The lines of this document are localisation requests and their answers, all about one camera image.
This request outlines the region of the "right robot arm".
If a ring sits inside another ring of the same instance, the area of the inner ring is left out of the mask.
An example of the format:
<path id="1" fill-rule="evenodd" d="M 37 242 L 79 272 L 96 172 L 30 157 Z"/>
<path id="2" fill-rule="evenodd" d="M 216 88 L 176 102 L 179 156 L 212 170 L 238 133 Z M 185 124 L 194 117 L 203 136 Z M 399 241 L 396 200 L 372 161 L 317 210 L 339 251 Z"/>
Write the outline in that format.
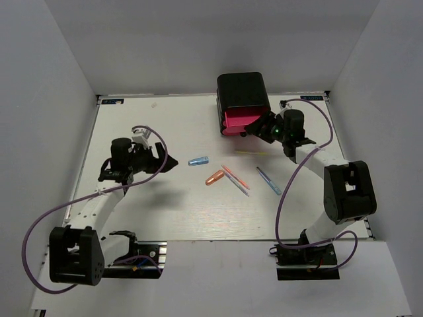
<path id="1" fill-rule="evenodd" d="M 321 245 L 330 244 L 345 235 L 351 224 L 376 212 L 368 165 L 362 160 L 337 158 L 325 151 L 325 144 L 317 145 L 307 138 L 302 111 L 267 112 L 245 131 L 267 143 L 280 142 L 285 156 L 297 164 L 294 176 L 305 167 L 323 180 L 323 213 L 301 233 L 297 244 L 278 243 L 282 248 L 298 250 L 304 262 L 316 262 L 323 254 Z"/>

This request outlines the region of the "orange capsule eraser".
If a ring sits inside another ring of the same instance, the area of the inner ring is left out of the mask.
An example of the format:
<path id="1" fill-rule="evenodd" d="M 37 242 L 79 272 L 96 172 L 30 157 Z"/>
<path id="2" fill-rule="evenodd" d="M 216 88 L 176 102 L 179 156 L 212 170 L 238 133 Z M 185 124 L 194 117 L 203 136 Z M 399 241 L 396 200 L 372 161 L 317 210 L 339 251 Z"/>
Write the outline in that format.
<path id="1" fill-rule="evenodd" d="M 210 186 L 216 183 L 218 180 L 222 179 L 225 176 L 225 172 L 222 169 L 219 169 L 217 172 L 212 174 L 206 181 L 205 184 Z"/>

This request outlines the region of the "blue capsule eraser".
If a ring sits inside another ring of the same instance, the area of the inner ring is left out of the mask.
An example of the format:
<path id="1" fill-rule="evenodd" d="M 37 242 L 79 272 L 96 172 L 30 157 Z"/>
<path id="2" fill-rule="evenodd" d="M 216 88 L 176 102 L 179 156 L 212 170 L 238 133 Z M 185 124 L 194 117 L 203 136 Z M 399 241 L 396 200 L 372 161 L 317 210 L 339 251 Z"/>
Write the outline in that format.
<path id="1" fill-rule="evenodd" d="M 198 157 L 198 158 L 193 158 L 189 160 L 188 166 L 199 166 L 199 165 L 208 164 L 208 163 L 209 163 L 208 157 Z"/>

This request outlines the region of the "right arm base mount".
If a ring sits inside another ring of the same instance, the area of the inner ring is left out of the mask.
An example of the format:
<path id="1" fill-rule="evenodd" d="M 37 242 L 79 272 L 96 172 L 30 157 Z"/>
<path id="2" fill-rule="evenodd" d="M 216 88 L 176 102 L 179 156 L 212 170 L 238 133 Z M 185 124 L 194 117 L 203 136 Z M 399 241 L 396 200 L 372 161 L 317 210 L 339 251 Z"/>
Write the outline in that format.
<path id="1" fill-rule="evenodd" d="M 278 281 L 339 280 L 338 261 L 333 244 L 304 249 L 287 249 L 275 244 L 269 254 L 276 258 Z"/>

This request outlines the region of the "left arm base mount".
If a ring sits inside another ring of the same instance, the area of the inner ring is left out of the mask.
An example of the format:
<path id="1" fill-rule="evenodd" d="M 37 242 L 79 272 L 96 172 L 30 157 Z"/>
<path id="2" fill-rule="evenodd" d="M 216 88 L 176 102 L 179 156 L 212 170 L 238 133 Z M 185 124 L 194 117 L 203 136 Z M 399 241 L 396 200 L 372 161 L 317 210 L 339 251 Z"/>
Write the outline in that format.
<path id="1" fill-rule="evenodd" d="M 118 230 L 100 239 L 108 279 L 158 279 L 165 268 L 167 243 L 140 241 L 134 232 Z"/>

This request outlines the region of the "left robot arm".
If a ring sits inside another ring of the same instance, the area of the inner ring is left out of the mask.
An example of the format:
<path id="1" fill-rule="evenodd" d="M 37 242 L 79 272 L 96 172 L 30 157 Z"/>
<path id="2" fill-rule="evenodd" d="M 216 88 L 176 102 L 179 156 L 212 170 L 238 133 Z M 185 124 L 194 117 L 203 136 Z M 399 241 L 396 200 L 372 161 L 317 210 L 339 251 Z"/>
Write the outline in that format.
<path id="1" fill-rule="evenodd" d="M 162 143 L 154 154 L 149 145 L 129 138 L 112 140 L 110 158 L 100 168 L 97 191 L 65 227 L 54 228 L 49 237 L 50 279 L 54 283 L 98 285 L 110 277 L 115 265 L 146 260 L 137 245 L 137 236 L 128 230 L 103 234 L 102 230 L 140 172 L 166 173 L 178 165 Z"/>

